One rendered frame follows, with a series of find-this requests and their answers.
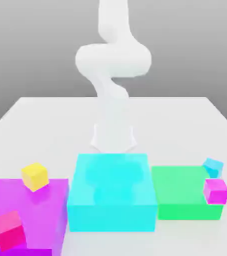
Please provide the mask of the small light blue cube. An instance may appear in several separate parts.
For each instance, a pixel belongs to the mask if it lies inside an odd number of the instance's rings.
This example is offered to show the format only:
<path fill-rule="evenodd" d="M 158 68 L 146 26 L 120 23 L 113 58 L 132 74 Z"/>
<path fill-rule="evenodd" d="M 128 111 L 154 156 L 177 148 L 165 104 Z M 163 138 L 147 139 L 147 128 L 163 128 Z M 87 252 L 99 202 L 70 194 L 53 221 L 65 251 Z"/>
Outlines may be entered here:
<path fill-rule="evenodd" d="M 224 163 L 212 158 L 207 158 L 202 166 L 206 169 L 210 178 L 219 179 L 222 176 Z"/>

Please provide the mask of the small magenta cube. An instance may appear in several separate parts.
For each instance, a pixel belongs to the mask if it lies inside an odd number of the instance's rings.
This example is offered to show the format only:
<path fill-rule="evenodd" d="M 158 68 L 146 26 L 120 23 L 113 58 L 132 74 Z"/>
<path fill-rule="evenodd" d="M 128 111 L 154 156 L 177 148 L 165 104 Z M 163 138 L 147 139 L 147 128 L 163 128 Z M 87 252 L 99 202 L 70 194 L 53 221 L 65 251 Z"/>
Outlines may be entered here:
<path fill-rule="evenodd" d="M 220 178 L 206 179 L 203 195 L 209 205 L 225 205 L 227 203 L 227 185 L 225 181 Z"/>

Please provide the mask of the small yellow cube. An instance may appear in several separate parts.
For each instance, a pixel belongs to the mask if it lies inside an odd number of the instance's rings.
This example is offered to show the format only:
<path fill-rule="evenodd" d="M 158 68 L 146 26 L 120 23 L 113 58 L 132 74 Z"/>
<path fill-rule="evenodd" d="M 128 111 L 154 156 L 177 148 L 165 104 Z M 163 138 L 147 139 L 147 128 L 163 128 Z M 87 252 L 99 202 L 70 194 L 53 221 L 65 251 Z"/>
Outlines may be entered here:
<path fill-rule="evenodd" d="M 35 192 L 49 184 L 47 168 L 36 162 L 21 169 L 24 185 Z"/>

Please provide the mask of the large green box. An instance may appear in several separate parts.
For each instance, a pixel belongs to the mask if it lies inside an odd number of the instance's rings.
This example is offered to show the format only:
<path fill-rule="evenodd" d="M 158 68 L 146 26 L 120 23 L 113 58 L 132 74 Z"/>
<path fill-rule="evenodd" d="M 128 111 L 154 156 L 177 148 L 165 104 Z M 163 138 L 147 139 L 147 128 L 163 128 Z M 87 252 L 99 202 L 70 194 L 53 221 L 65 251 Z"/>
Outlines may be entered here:
<path fill-rule="evenodd" d="M 151 176 L 161 221 L 216 221 L 223 205 L 208 204 L 204 185 L 209 175 L 199 165 L 155 165 Z"/>

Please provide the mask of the large cyan box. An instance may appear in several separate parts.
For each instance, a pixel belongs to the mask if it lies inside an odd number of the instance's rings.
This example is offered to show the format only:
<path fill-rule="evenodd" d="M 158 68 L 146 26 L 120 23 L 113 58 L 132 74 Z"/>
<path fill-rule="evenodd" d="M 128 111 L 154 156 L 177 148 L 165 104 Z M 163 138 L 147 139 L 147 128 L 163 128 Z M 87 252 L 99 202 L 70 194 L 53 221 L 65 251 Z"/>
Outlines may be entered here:
<path fill-rule="evenodd" d="M 145 153 L 81 153 L 67 200 L 72 232 L 154 232 L 157 199 Z"/>

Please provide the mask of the small pink cube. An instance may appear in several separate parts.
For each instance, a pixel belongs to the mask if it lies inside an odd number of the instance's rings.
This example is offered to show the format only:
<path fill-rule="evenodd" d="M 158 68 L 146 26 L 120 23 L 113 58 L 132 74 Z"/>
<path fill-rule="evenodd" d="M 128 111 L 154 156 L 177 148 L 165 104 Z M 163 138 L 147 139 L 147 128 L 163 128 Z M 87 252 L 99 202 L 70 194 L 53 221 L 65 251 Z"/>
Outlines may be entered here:
<path fill-rule="evenodd" d="M 0 250 L 2 252 L 26 243 L 26 235 L 16 210 L 0 215 Z"/>

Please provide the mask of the large purple box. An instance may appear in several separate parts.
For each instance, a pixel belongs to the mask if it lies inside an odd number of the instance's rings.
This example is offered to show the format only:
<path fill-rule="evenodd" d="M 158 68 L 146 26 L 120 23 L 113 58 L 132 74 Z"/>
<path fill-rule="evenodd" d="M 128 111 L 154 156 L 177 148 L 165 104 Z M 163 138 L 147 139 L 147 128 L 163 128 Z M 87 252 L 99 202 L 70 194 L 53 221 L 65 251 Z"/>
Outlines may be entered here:
<path fill-rule="evenodd" d="M 67 179 L 50 179 L 35 192 L 21 179 L 0 179 L 0 216 L 18 212 L 26 238 L 0 256 L 62 256 L 68 193 Z"/>

